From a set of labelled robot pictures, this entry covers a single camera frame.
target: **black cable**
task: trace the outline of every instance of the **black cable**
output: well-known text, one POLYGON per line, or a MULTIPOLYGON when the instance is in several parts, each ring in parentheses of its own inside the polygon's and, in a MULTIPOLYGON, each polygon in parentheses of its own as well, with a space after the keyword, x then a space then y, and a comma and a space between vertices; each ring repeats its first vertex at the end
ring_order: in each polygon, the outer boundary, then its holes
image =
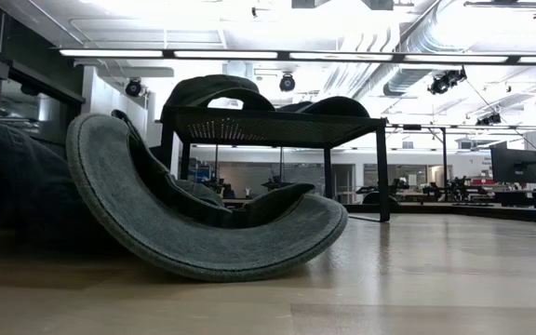
MULTIPOLYGON (((485 102, 485 103, 488 105, 488 107, 489 107, 493 112, 495 112, 495 109, 494 109, 493 107, 491 107, 491 105, 489 104, 489 102, 488 102, 487 100, 485 100, 485 98, 483 98, 483 96, 482 96, 482 95, 479 93, 479 91, 473 86, 473 84, 471 84, 471 82, 470 82, 468 79, 466 79, 466 82, 467 82, 467 83, 469 84, 469 86, 473 89, 473 91, 476 93, 476 95, 478 95, 479 98, 481 98, 481 100, 482 100, 483 102, 485 102)), ((498 115, 500 116, 500 118, 502 119, 502 121, 503 121, 504 123, 506 123, 506 124, 508 123, 508 122, 506 122, 506 120, 505 120, 499 113, 498 113, 498 115)), ((520 136, 520 137, 522 138, 522 140, 524 140, 526 143, 528 143, 531 147, 533 147, 533 148, 536 150, 536 145, 533 144, 531 141, 529 141, 523 134, 521 134, 521 133, 520 133, 518 130, 516 130, 516 129, 513 129, 513 131, 514 131, 516 134, 518 134, 518 136, 520 136)))

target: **ventilation duct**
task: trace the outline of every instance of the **ventilation duct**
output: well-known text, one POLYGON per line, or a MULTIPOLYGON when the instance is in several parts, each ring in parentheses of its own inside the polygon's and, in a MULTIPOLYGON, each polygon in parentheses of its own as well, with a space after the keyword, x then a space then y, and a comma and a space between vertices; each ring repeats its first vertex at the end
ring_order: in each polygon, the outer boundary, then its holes
MULTIPOLYGON (((463 1, 442 0, 425 17, 415 31, 402 42, 397 51, 407 53, 463 52, 478 39, 481 30, 473 29, 473 23, 464 15, 463 1)), ((390 97, 404 95, 411 86, 432 72, 431 69, 415 69, 406 65, 382 64, 359 90, 352 92, 359 100, 368 92, 390 97)))
MULTIPOLYGON (((362 33, 347 36, 341 52, 383 52, 392 50, 398 43, 398 27, 387 27, 376 33, 362 33)), ((326 84, 320 91, 320 98, 336 95, 353 96, 371 78, 377 69, 374 63, 341 63, 335 65, 326 84)))

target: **wall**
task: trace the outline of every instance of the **wall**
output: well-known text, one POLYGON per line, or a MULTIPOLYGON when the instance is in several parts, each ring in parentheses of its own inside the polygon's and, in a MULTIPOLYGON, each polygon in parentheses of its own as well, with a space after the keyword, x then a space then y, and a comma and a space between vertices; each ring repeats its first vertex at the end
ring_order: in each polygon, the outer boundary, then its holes
MULTIPOLYGON (((113 110, 125 112, 140 132, 149 147, 160 145, 162 126, 156 124, 155 116, 158 110, 165 105, 163 95, 151 93, 148 97, 148 109, 128 98, 122 90, 101 79, 97 69, 93 66, 84 67, 84 82, 82 96, 86 103, 82 105, 83 113, 100 113, 110 115, 113 110)), ((177 175, 181 142, 177 135, 173 141, 173 158, 169 168, 173 175, 177 175)))
POLYGON ((107 84, 93 66, 84 68, 82 96, 87 99, 82 105, 82 114, 100 113, 110 115, 113 110, 125 112, 136 129, 144 136, 148 122, 148 111, 126 97, 115 87, 107 84))

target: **ceiling beam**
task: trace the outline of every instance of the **ceiling beam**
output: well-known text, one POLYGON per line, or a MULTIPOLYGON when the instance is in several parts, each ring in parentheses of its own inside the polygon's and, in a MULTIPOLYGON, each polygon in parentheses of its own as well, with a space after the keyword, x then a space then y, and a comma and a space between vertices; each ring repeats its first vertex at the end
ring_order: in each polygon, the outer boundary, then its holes
POLYGON ((296 62, 362 62, 431 65, 536 66, 536 54, 326 52, 296 50, 200 49, 60 49, 75 59, 111 60, 266 60, 296 62))

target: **black metal table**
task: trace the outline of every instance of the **black metal table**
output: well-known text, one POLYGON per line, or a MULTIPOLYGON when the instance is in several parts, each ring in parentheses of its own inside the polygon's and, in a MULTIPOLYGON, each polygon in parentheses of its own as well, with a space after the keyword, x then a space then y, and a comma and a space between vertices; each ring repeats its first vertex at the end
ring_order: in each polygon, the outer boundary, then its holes
POLYGON ((187 179, 192 144, 323 149, 325 197, 330 199, 333 197, 330 150, 375 132, 380 221, 390 220, 385 119, 165 106, 160 123, 163 124, 160 160, 165 166, 171 166, 173 134, 177 133, 183 143, 181 179, 187 179))
POLYGON ((499 191, 495 193, 495 198, 503 207, 530 206, 536 208, 536 191, 534 190, 499 191))

